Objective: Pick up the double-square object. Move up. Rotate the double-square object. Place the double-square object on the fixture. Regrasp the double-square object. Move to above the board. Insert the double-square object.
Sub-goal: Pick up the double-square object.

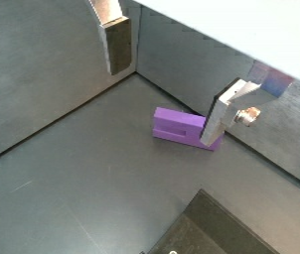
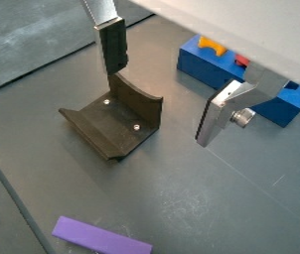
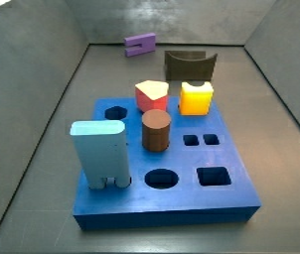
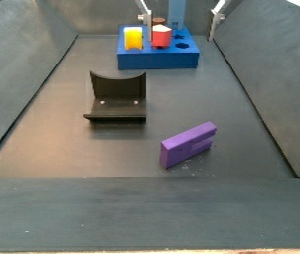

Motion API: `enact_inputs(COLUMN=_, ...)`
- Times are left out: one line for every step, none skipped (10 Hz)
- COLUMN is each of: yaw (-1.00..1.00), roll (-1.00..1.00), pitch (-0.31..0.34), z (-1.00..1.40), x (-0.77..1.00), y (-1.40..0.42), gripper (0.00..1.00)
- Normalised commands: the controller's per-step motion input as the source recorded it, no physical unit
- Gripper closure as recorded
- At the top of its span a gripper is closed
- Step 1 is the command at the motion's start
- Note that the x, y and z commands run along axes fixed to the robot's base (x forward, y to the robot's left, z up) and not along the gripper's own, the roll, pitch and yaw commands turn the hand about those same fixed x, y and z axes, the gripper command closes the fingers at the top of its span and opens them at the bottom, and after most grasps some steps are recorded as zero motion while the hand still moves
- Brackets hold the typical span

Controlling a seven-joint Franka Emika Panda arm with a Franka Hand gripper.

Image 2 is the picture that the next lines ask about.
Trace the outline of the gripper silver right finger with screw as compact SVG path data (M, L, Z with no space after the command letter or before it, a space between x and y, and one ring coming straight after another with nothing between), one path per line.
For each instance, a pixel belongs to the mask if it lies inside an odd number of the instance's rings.
M244 128L255 116L251 107L273 99L289 79L251 63L244 72L244 82L231 80L208 100L200 127L197 143L206 147L229 122Z

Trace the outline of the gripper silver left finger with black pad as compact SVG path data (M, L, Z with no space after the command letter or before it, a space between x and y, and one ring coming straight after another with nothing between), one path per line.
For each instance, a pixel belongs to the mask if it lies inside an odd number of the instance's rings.
M125 19L118 16L113 0L79 1L93 22L106 73L113 75L127 66L129 61Z

